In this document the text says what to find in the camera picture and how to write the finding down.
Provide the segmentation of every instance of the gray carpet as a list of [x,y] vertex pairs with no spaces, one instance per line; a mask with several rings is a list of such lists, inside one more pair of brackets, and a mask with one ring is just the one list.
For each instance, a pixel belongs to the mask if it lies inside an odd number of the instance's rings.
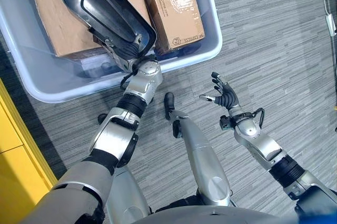
[[[164,74],[138,130],[130,169],[152,207],[195,193],[182,140],[164,120],[162,100],[190,114],[214,146],[240,207],[277,216],[293,211],[281,187],[234,139],[219,129],[220,107],[198,99],[211,92],[210,74],[224,74],[247,111],[266,110],[264,131],[332,189],[337,188],[336,94],[331,41],[322,0],[215,0],[223,47],[213,60]],[[0,72],[38,146],[59,177],[88,154],[96,117],[117,104],[113,88],[63,104],[25,95],[6,45]]]

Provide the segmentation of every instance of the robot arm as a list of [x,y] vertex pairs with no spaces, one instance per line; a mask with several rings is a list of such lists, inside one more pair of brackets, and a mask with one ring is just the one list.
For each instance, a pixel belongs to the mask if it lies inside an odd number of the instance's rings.
[[102,223],[116,167],[128,163],[146,106],[162,82],[158,62],[143,64],[92,140],[90,155],[71,167],[22,223]]
[[212,73],[212,77],[216,83],[215,89],[221,96],[201,95],[200,98],[229,111],[229,118],[221,117],[220,127],[223,130],[234,129],[236,141],[280,183],[292,200],[298,200],[295,208],[297,213],[325,214],[336,209],[337,195],[308,170],[304,170],[274,139],[261,130],[261,121],[258,125],[253,120],[256,112],[247,113],[242,110],[234,90],[221,75]]

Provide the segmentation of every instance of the translucent plastic bin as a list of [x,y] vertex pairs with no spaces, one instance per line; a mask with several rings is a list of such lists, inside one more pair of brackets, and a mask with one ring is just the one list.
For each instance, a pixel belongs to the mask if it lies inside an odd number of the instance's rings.
[[[206,38],[159,58],[163,72],[211,59],[220,52],[222,35],[214,0],[197,2]],[[115,66],[109,67],[110,72],[104,75],[102,65],[102,72],[97,75],[101,77],[92,77],[88,72],[96,59],[83,65],[56,57],[34,0],[0,0],[0,29],[25,88],[40,101],[60,103],[92,94],[118,85],[125,76]],[[101,55],[97,60],[110,58]]]

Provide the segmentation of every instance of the yellow wall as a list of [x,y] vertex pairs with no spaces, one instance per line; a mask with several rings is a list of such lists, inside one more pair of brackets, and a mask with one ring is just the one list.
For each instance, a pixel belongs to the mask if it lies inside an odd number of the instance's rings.
[[17,223],[56,183],[0,79],[0,223]]

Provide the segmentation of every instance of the black shoe-like foot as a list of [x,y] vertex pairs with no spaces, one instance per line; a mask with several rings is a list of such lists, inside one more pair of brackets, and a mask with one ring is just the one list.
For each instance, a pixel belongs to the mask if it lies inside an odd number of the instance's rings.
[[173,93],[166,93],[164,98],[165,118],[170,120],[170,112],[174,110],[174,95]]

